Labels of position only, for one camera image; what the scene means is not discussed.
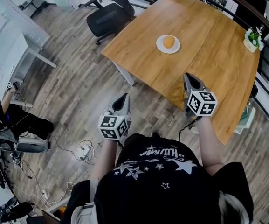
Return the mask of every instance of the white desk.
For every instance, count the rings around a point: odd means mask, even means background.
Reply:
[[[45,63],[51,65],[52,67],[56,68],[57,65],[52,63],[50,60],[46,59],[45,57],[41,56],[35,50],[42,50],[41,47],[38,47],[34,43],[32,43],[29,39],[26,39],[25,36],[20,33],[17,37],[16,41],[14,42],[12,48],[10,49],[8,56],[5,59],[5,63],[0,70],[0,99],[4,98],[6,93],[6,84],[8,82],[15,82],[18,81],[20,83],[23,82],[21,78],[15,77],[20,65],[23,63],[24,59],[26,58],[27,54],[32,54],[35,57],[39,58],[40,60],[44,61]],[[12,104],[25,106],[24,102],[13,100],[11,101]],[[27,107],[33,107],[32,104],[27,104]]]

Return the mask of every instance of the chair seat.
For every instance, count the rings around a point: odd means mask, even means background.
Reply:
[[[129,20],[130,16],[117,3],[111,3],[87,17],[88,26],[97,37],[110,31],[119,32]]]

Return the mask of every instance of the white marker cube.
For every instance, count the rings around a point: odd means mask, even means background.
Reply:
[[[102,115],[99,118],[98,129],[105,139],[121,140],[128,128],[125,116]]]
[[[211,116],[217,104],[218,101],[213,92],[191,91],[187,105],[196,116]]]

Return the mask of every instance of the sneaker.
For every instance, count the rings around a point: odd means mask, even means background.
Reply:
[[[154,130],[151,133],[151,137],[152,138],[161,138],[161,135],[160,135],[160,133],[158,131]]]

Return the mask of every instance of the flower pot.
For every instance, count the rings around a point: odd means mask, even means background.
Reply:
[[[250,52],[255,52],[256,50],[256,46],[254,44],[252,44],[252,42],[248,39],[245,38],[244,41],[244,46],[250,51]]]

